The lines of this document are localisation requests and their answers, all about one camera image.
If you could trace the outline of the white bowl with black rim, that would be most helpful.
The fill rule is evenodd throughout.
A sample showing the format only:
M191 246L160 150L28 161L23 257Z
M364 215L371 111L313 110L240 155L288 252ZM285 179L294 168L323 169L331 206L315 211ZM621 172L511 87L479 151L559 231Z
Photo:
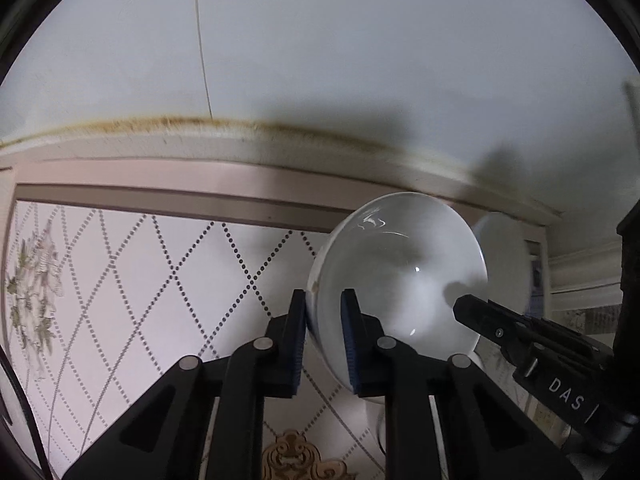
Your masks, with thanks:
M523 314L532 291L532 270L520 224L492 212L473 226L473 232L486 264L487 301Z

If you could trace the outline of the white bowl with red roses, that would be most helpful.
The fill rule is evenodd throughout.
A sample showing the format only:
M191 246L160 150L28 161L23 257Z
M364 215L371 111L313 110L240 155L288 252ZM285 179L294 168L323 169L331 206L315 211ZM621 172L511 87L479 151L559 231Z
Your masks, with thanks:
M484 256L465 220L437 198L402 192L371 200L331 232L314 259L309 329L343 387L349 377L341 294L348 288L363 313L422 356L472 354L480 339L456 320L454 303L464 295L486 299Z

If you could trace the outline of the patterned floral table mat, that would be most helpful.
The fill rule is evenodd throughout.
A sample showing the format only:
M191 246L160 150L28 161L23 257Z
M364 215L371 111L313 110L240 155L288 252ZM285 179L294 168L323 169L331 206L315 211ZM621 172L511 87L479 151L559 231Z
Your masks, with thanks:
M55 477L180 356L228 356L388 187L171 160L6 172L3 343Z

